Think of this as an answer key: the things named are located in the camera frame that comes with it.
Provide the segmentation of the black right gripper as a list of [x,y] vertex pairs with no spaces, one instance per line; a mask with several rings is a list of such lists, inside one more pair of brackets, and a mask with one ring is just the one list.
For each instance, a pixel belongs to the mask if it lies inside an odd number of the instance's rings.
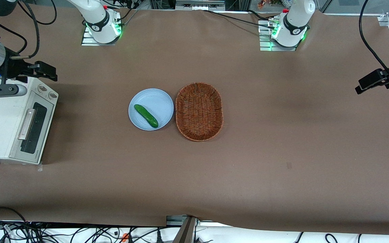
[[5,47],[0,50],[0,80],[13,79],[28,83],[28,77],[35,77],[58,81],[54,66],[43,61],[36,61],[33,69],[30,68],[31,63],[27,63],[23,59],[12,60],[13,56],[18,56],[18,54]]

